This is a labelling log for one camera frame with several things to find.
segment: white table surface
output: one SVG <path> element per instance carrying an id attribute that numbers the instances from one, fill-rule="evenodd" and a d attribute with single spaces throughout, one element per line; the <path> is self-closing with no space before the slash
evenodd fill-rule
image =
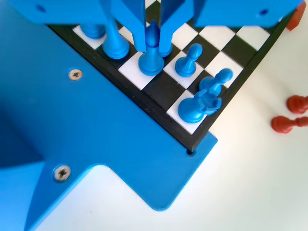
<path id="1" fill-rule="evenodd" d="M 308 14 L 285 30 L 210 131 L 218 143 L 172 206 L 156 212 L 114 172 L 95 167 L 39 231 L 307 231 L 308 128 L 270 120 L 308 95 Z"/>

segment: blue pawn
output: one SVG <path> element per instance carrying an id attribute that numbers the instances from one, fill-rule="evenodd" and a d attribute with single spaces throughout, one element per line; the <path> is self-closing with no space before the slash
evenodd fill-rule
<path id="1" fill-rule="evenodd" d="M 189 77 L 196 71 L 195 61 L 202 54 L 202 46 L 198 43 L 193 44 L 186 57 L 179 58 L 175 63 L 175 70 L 179 76 Z"/>
<path id="2" fill-rule="evenodd" d="M 139 58 L 138 65 L 142 73 L 155 76 L 164 68 L 164 59 L 158 54 L 159 28 L 155 21 L 145 29 L 146 53 Z"/>
<path id="3" fill-rule="evenodd" d="M 228 69 L 222 69 L 219 73 L 214 77 L 205 77 L 201 80 L 199 84 L 199 90 L 207 89 L 212 94 L 219 96 L 221 93 L 221 85 L 225 84 L 233 77 L 233 72 Z"/>
<path id="4" fill-rule="evenodd" d="M 105 24 L 107 37 L 103 43 L 104 52 L 112 59 L 122 59 L 129 51 L 129 44 L 127 40 L 120 35 L 115 19 L 109 17 Z"/>
<path id="5" fill-rule="evenodd" d="M 193 98 L 187 98 L 179 104 L 179 116 L 186 123 L 200 122 L 204 115 L 216 112 L 222 104 L 221 98 L 209 93 L 206 89 L 199 91 Z"/>
<path id="6" fill-rule="evenodd" d="M 80 25 L 80 29 L 87 37 L 91 39 L 100 39 L 106 33 L 104 25 L 82 24 Z"/>

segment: chessboard border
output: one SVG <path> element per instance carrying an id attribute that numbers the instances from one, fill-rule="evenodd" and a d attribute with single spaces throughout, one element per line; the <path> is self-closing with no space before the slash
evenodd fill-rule
<path id="1" fill-rule="evenodd" d="M 117 88 L 125 93 L 133 102 L 135 102 L 142 110 L 144 110 L 152 119 L 160 124 L 169 134 L 171 134 L 178 142 L 188 149 L 188 153 L 193 152 L 208 130 L 224 110 L 227 104 L 235 96 L 237 91 L 246 82 L 255 68 L 260 64 L 262 59 L 274 45 L 280 34 L 283 32 L 291 17 L 292 12 L 284 17 L 276 26 L 270 37 L 263 44 L 261 49 L 254 55 L 247 66 L 242 70 L 239 76 L 231 84 L 223 95 L 222 107 L 214 114 L 207 116 L 206 123 L 201 123 L 197 130 L 191 135 L 180 124 L 172 119 L 167 112 L 151 99 L 145 92 L 138 89 L 124 75 L 122 75 L 115 67 L 110 65 L 106 59 L 100 56 L 96 50 L 90 47 L 85 41 L 79 37 L 73 30 L 73 26 L 48 25 L 59 37 L 61 37 L 68 45 L 70 45 L 77 53 L 92 64 L 100 71 L 109 81 Z"/>

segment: red object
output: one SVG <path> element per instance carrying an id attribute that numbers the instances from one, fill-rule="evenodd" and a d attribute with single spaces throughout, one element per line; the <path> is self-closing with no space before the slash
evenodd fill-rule
<path id="1" fill-rule="evenodd" d="M 290 120 L 280 115 L 271 120 L 271 127 L 278 133 L 289 133 L 293 127 L 308 127 L 308 117 Z"/>
<path id="2" fill-rule="evenodd" d="M 287 100 L 287 108 L 294 114 L 303 114 L 308 110 L 308 96 L 291 96 Z"/>
<path id="3" fill-rule="evenodd" d="M 298 5 L 297 9 L 295 10 L 295 13 L 293 14 L 291 20 L 289 21 L 288 25 L 286 26 L 288 30 L 293 30 L 295 27 L 298 26 L 300 20 L 303 17 L 303 14 L 305 12 L 306 3 L 302 2 Z"/>

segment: chessboard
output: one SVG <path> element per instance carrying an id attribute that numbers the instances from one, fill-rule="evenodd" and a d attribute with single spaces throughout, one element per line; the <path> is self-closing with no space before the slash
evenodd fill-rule
<path id="1" fill-rule="evenodd" d="M 159 22 L 160 2 L 146 0 L 147 25 Z M 138 67 L 142 52 L 136 51 L 132 33 L 120 23 L 118 30 L 129 41 L 129 53 L 120 60 L 109 58 L 102 48 L 106 38 L 90 39 L 79 25 L 50 26 L 79 54 L 124 92 L 152 119 L 177 139 L 188 152 L 193 152 L 211 125 L 230 102 L 236 92 L 258 66 L 286 27 L 291 15 L 272 28 L 243 26 L 206 26 L 195 28 L 193 19 L 182 25 L 172 38 L 173 50 L 164 58 L 165 66 L 156 76 L 144 75 Z M 175 62 L 186 55 L 189 47 L 199 43 L 203 53 L 197 60 L 196 72 L 190 77 L 180 77 Z M 179 103 L 193 97 L 200 81 L 215 76 L 221 69 L 230 68 L 233 78 L 222 89 L 222 107 L 195 124 L 185 123 L 178 115 Z"/>

